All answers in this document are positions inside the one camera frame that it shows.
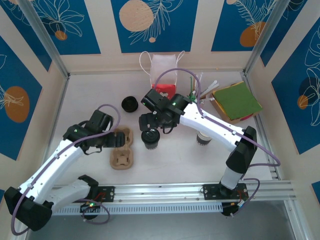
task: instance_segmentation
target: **black cup lid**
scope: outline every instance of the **black cup lid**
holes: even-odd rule
[[[137,99],[134,96],[127,96],[125,99],[123,99],[121,107],[127,113],[133,113],[135,110],[138,109]]]
[[[150,129],[141,133],[141,139],[145,144],[154,144],[160,140],[160,133],[157,129]]]

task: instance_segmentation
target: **black cap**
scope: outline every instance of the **black cap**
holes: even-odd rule
[[[127,96],[125,99],[123,99],[121,107],[127,113],[133,113],[135,110],[138,109],[137,99],[134,96]]]
[[[150,129],[141,133],[141,139],[147,149],[155,149],[160,140],[160,133],[157,129]]]

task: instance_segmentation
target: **white wall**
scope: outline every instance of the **white wall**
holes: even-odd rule
[[[45,70],[1,7],[0,36],[42,85],[17,161],[0,154],[0,189],[6,190],[10,186],[18,187],[39,168],[49,142],[65,79],[54,64],[49,72]],[[0,219],[0,239],[9,239],[11,215],[4,199],[0,205]]]
[[[268,139],[281,160],[285,179],[292,181],[314,239],[320,239],[320,207],[311,184],[320,180],[320,145],[298,154],[271,82],[319,17],[319,0],[308,0],[266,68],[259,59],[249,75],[263,106],[261,115]]]
[[[199,0],[191,52],[179,67],[188,69],[243,69],[251,51],[211,52],[225,0]],[[71,73],[140,70],[139,53],[121,53],[110,0],[85,0],[101,54],[64,55],[62,59]],[[143,65],[150,66],[147,56]]]

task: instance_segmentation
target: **green napkin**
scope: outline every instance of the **green napkin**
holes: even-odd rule
[[[244,82],[214,91],[213,95],[231,120],[244,118],[262,110]]]

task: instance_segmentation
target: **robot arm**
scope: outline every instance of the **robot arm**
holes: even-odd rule
[[[232,190],[235,189],[241,177],[247,172],[257,150],[256,146],[237,136],[236,132],[242,132],[244,136],[257,141],[256,130],[250,126],[242,129],[203,111],[207,117],[234,130],[231,132],[201,116],[197,105],[180,94],[175,94],[169,100],[151,89],[141,102],[152,111],[152,113],[140,116],[139,126],[141,131],[158,127],[162,129],[174,128],[178,124],[182,124],[196,129],[225,145],[231,154],[226,160],[227,167],[220,181],[220,191],[225,196],[232,194]]]
[[[65,205],[83,198],[93,199],[98,194],[98,182],[86,175],[58,190],[52,190],[52,188],[71,164],[78,158],[89,154],[87,153],[89,148],[95,147],[100,149],[101,152],[102,148],[122,147],[125,144],[125,134],[123,132],[110,132],[101,137],[81,141],[68,148],[59,157],[58,153],[76,140],[110,130],[112,125],[113,118],[111,116],[95,110],[89,121],[69,127],[57,149],[36,173],[21,184],[18,189],[10,187],[4,193],[4,199],[10,214],[13,214],[19,199],[28,188],[31,189],[19,206],[16,218],[33,231],[41,229],[49,221],[52,213]],[[56,160],[32,185],[35,177],[42,172],[53,158],[56,158]]]

